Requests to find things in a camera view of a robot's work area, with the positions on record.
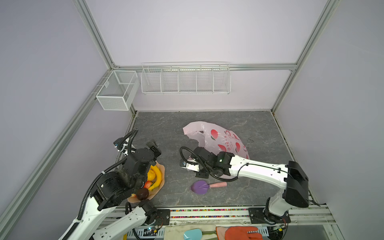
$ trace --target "yellow banana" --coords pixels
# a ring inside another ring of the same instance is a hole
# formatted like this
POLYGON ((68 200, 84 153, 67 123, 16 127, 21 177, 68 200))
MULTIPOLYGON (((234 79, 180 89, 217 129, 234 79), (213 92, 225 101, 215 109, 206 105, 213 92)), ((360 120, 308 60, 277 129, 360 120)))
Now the yellow banana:
POLYGON ((149 191, 153 190, 155 187, 158 187, 162 179, 161 172, 158 167, 151 166, 151 169, 156 173, 156 182, 152 186, 150 186, 150 188, 148 188, 149 191))

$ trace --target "purple shovel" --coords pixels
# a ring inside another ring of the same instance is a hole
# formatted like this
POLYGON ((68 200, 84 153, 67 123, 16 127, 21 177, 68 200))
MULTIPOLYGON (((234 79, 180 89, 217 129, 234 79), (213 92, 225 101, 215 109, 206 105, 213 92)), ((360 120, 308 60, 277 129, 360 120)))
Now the purple shovel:
POLYGON ((218 182, 214 184, 208 184, 204 180, 199 180, 192 184, 190 189, 197 194, 206 194, 208 192, 208 189, 211 187, 226 187, 227 182, 218 182))

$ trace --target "white wire basket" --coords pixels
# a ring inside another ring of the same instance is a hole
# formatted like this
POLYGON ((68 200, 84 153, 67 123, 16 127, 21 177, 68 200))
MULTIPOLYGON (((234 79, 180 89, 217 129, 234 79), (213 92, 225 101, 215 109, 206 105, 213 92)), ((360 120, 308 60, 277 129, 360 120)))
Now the white wire basket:
POLYGON ((139 85, 136 71, 113 70, 96 98, 104 110, 128 111, 139 85))
POLYGON ((228 94, 229 65, 143 68, 141 90, 144 94, 228 94))

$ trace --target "white plastic bag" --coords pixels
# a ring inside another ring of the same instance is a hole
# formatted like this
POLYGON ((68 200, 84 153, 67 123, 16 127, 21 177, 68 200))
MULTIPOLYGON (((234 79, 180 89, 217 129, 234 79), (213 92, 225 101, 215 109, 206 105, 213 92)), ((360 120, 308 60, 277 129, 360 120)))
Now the white plastic bag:
POLYGON ((217 155, 219 152, 231 152, 249 159, 247 148, 231 130, 209 122, 191 122, 183 127, 184 134, 199 142, 199 147, 217 155))

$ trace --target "red glove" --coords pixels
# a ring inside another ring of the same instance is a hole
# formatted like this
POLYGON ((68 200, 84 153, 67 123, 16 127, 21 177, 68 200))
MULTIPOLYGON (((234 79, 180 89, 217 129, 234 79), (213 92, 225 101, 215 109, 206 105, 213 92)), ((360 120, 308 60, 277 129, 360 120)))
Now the red glove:
POLYGON ((257 227, 230 227, 225 232, 225 240, 263 240, 260 233, 247 233, 257 230, 257 227))

